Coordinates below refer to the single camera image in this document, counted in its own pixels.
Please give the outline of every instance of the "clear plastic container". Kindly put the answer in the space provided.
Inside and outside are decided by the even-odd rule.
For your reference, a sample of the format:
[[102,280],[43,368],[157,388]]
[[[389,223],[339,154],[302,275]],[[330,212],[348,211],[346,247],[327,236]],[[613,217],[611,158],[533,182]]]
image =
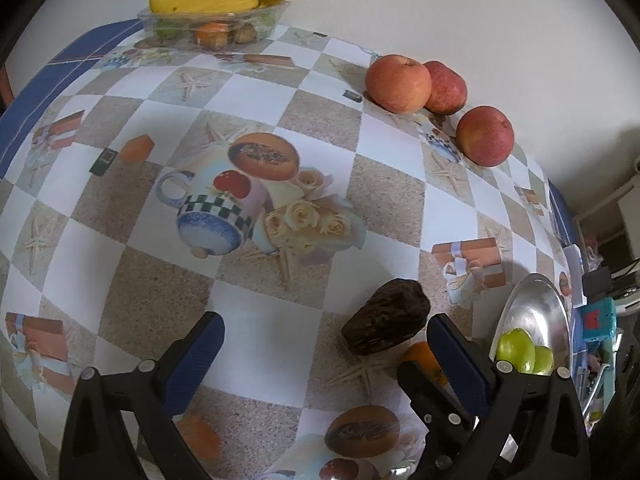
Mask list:
[[160,13],[142,10],[147,40],[157,46],[200,52],[237,52],[268,38],[289,2],[230,14]]

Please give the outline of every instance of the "screw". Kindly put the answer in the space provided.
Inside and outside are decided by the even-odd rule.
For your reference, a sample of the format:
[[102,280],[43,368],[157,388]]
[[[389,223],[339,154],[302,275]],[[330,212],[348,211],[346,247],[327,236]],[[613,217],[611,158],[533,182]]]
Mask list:
[[502,372],[503,374],[510,374],[511,372],[513,372],[513,365],[511,365],[511,363],[508,361],[498,361],[495,367],[498,368],[498,371]]
[[436,467],[440,471],[446,471],[453,465],[453,460],[447,455],[440,455],[436,459]]
[[153,359],[145,359],[138,365],[138,370],[141,372],[150,372],[156,367],[156,362]]
[[84,379],[85,381],[88,381],[89,379],[91,379],[93,376],[95,375],[95,370],[91,367],[89,368],[85,368],[84,370],[82,370],[80,372],[80,378]]
[[569,377],[571,377],[569,370],[567,370],[563,366],[559,367],[558,370],[556,370],[556,372],[558,373],[561,379],[568,379]]
[[449,422],[454,426],[457,426],[458,424],[460,424],[460,422],[462,422],[462,419],[457,413],[449,413]]

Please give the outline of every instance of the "silver plate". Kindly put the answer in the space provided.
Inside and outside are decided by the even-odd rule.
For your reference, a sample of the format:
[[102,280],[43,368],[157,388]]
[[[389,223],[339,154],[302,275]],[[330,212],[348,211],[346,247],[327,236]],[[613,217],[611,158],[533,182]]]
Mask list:
[[489,357],[495,358],[500,336],[514,328],[523,328],[535,345],[544,345],[554,353],[554,368],[572,370],[571,338],[564,301],[553,283],[542,274],[530,274],[518,283],[500,315]]

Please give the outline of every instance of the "ribbon bow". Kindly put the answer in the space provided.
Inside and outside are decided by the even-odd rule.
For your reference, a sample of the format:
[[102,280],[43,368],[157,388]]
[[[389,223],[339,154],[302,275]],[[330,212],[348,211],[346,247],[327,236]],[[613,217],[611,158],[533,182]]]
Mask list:
[[442,275],[447,280],[447,291],[451,303],[459,304],[471,298],[484,286],[484,269],[478,260],[468,261],[462,256],[462,242],[451,244],[452,262],[442,269]]
[[17,332],[11,334],[9,341],[12,346],[12,359],[15,370],[24,385],[30,390],[47,386],[44,368],[61,375],[71,375],[69,362],[60,361],[53,357],[43,357],[38,352],[36,344],[33,342],[27,343],[27,338],[24,336],[22,329],[23,322],[24,314],[18,314],[15,318]]

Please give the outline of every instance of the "white wall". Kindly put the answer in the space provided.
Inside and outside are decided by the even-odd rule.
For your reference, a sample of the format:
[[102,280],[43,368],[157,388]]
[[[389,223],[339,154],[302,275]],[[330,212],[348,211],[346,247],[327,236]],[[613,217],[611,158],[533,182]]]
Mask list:
[[[79,34],[145,6],[48,0],[7,62],[14,88]],[[284,21],[452,66],[578,210],[624,182],[640,153],[640,53],[602,0],[296,0]]]

